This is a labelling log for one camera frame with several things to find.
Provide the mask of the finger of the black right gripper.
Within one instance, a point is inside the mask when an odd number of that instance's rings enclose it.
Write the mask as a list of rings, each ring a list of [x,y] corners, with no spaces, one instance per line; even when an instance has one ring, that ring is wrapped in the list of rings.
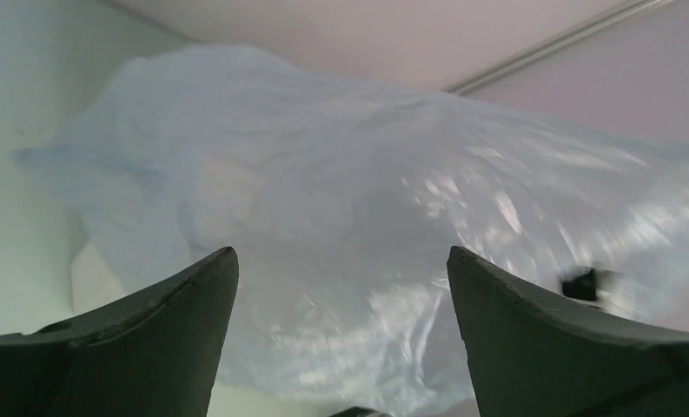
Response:
[[[571,275],[560,277],[560,292],[577,302],[601,302],[609,272],[597,268],[584,268]]]

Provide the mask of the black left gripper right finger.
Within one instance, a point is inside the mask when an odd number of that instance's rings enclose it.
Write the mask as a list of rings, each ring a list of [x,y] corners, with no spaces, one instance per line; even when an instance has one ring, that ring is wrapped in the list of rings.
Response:
[[[483,416],[689,416],[689,332],[588,307],[458,246],[447,276]]]

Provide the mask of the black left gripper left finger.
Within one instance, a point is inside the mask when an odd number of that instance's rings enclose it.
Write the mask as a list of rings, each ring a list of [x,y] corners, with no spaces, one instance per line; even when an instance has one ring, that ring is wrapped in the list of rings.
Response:
[[[239,277],[221,248],[33,334],[0,335],[0,416],[203,416]]]

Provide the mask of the light blue plastic trash bag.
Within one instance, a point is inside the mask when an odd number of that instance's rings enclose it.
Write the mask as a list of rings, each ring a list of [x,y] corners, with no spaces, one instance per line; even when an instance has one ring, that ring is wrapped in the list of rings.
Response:
[[[613,313],[689,300],[689,145],[195,46],[126,63],[15,154],[126,293],[221,247],[240,278],[218,382],[394,416],[474,396],[451,247],[550,290],[613,272]]]

